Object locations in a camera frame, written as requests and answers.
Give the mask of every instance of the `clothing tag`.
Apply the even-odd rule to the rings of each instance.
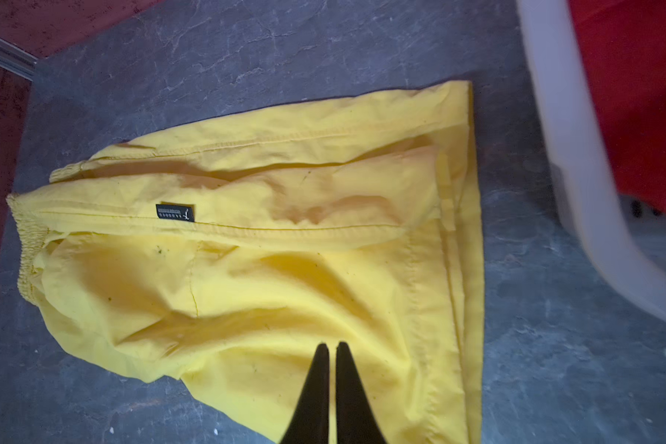
[[[160,219],[195,221],[195,213],[192,211],[192,207],[187,205],[155,204],[155,211]]]

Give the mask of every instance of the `gray marbled surface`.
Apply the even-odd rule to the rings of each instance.
[[[39,62],[15,189],[173,125],[448,79],[474,82],[484,443],[666,443],[666,324],[615,294],[557,222],[511,0],[166,0]],[[9,222],[0,443],[265,441],[179,381],[63,353],[18,294],[19,251]]]

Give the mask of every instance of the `black hole in bin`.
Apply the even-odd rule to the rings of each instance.
[[[639,200],[631,201],[631,215],[637,219],[643,215],[643,209],[641,209],[641,202]]]

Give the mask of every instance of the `metal strip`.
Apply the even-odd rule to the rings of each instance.
[[[0,67],[32,81],[37,58],[0,38]]]

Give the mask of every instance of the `white plastic bin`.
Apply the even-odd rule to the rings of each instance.
[[[566,0],[518,0],[560,222],[622,296],[666,321],[666,216],[631,220],[614,186]]]

